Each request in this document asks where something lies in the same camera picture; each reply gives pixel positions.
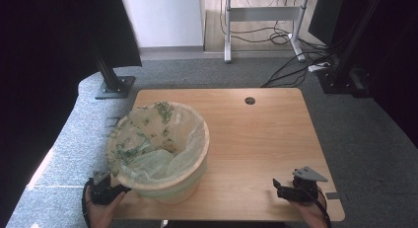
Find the person's right hand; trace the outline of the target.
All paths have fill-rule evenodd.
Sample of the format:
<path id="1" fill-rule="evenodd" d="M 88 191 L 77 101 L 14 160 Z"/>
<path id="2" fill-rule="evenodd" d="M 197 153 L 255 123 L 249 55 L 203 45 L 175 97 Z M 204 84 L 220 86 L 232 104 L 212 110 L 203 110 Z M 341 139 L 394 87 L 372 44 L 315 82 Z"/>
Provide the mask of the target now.
<path id="1" fill-rule="evenodd" d="M 301 213 L 310 228 L 327 228 L 327 222 L 316 204 L 301 204 L 291 201 L 291 204 Z"/>

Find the white power strip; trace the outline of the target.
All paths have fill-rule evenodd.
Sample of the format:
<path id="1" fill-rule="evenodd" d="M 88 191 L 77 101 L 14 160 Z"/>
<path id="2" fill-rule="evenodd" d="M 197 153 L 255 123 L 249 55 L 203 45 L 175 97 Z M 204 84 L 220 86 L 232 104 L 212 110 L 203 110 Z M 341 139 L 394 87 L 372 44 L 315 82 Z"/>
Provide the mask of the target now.
<path id="1" fill-rule="evenodd" d="M 319 63 L 319 64 L 310 65 L 308 67 L 308 70 L 310 72 L 315 72 L 315 71 L 318 71 L 318 70 L 326 69 L 326 68 L 328 68 L 330 66 L 331 65 L 328 62 L 322 62 L 322 63 Z"/>

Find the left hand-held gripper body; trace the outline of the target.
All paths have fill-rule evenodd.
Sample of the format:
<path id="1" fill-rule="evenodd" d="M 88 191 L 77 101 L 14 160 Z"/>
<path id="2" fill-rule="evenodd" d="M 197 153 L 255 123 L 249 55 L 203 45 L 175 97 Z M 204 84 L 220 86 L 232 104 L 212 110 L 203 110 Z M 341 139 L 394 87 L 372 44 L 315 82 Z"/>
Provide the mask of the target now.
<path id="1" fill-rule="evenodd" d="M 110 173 L 108 171 L 93 171 L 89 178 L 90 195 L 94 204 L 108 205 L 113 201 Z"/>

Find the black stand base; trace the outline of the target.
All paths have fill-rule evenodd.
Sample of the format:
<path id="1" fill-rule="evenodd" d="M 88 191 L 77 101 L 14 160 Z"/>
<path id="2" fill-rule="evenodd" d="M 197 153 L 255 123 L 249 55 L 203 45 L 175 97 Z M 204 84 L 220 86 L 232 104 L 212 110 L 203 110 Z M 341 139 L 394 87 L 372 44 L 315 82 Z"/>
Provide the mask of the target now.
<path id="1" fill-rule="evenodd" d="M 336 70 L 319 70 L 315 73 L 324 94 L 352 95 L 355 98 L 369 98 L 370 74 L 363 69 L 353 68 L 348 74 Z"/>

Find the white desk frame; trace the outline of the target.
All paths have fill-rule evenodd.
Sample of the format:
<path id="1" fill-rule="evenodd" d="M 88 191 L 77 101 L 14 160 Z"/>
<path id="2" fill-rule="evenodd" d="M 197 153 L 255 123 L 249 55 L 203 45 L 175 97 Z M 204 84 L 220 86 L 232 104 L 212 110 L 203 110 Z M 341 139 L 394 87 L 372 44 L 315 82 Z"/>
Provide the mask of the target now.
<path id="1" fill-rule="evenodd" d="M 308 0 L 303 0 L 299 7 L 249 7 L 233 8 L 231 0 L 226 4 L 226 33 L 224 41 L 224 61 L 232 61 L 231 50 L 231 22 L 257 22 L 257 21 L 293 21 L 294 27 L 288 38 L 295 52 L 295 56 L 300 62 L 305 62 L 306 58 L 298 43 L 298 36 L 307 9 Z"/>

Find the black metal stand post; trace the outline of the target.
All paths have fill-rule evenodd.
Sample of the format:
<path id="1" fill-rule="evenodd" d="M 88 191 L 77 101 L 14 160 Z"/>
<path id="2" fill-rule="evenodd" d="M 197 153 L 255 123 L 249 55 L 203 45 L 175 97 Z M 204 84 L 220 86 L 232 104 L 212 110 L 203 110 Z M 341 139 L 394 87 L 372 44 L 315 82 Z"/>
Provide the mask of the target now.
<path id="1" fill-rule="evenodd" d="M 114 73 L 113 69 L 105 63 L 101 53 L 95 48 L 94 56 L 97 67 L 104 78 L 105 86 L 112 92 L 118 92 L 120 90 L 121 83 L 116 74 Z"/>
<path id="2" fill-rule="evenodd" d="M 360 17 L 360 20 L 355 26 L 355 30 L 351 35 L 351 38 L 347 44 L 346 49 L 343 51 L 339 64 L 336 68 L 336 80 L 343 81 L 348 79 L 348 75 L 351 69 L 352 54 L 358 45 L 364 30 L 366 29 L 369 21 L 373 17 L 377 7 L 381 0 L 370 0 L 366 6 L 366 10 Z"/>

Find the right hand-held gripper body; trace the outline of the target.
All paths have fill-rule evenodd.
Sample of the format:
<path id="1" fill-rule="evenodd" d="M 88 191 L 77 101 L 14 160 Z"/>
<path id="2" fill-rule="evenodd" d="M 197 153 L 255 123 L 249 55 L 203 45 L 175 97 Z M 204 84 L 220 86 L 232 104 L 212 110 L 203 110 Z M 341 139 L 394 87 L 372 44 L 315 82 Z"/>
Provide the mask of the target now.
<path id="1" fill-rule="evenodd" d="M 317 182 L 327 182 L 327 178 L 305 166 L 293 172 L 292 184 L 296 190 L 296 202 L 311 203 L 318 198 Z"/>

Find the grey stand base plate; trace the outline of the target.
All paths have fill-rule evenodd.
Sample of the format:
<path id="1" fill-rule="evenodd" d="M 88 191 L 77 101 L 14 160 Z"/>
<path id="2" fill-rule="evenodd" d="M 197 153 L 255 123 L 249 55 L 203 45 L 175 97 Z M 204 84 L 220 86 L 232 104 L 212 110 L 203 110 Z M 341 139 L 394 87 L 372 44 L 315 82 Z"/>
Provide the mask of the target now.
<path id="1" fill-rule="evenodd" d="M 116 76 L 112 79 L 104 79 L 96 99 L 126 99 L 135 81 L 133 76 Z"/>

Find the black curtain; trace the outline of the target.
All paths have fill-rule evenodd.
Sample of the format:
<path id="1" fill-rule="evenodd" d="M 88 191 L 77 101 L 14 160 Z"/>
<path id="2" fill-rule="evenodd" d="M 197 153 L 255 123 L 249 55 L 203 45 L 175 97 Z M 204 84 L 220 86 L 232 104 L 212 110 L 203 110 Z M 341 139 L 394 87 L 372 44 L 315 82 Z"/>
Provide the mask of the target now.
<path id="1" fill-rule="evenodd" d="M 371 95 L 418 147 L 418 0 L 379 0 L 364 53 Z"/>
<path id="2" fill-rule="evenodd" d="M 0 0 L 0 228 L 100 61 L 141 63 L 122 0 Z"/>

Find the person's left hand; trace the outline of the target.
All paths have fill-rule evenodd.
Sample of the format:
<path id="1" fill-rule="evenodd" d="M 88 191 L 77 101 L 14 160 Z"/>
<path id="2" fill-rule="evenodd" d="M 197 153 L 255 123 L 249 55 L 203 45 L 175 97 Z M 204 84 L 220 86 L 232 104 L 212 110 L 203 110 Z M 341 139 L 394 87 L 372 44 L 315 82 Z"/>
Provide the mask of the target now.
<path id="1" fill-rule="evenodd" d="M 85 192 L 87 215 L 91 228 L 110 228 L 115 210 L 125 197 L 120 193 L 109 205 L 99 205 L 91 202 L 90 187 Z"/>

